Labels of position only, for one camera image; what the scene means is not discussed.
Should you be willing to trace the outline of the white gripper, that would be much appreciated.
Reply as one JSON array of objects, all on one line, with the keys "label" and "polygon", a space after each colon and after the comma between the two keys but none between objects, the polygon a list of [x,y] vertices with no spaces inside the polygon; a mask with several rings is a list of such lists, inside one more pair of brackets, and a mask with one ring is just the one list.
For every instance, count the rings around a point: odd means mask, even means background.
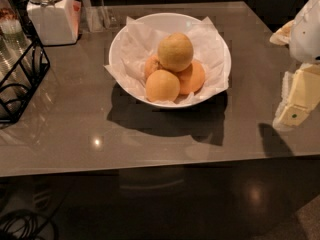
[{"label": "white gripper", "polygon": [[289,131],[302,124],[320,103],[320,0],[308,0],[291,20],[269,39],[288,45],[290,55],[303,64],[294,73],[286,72],[273,127]]}]

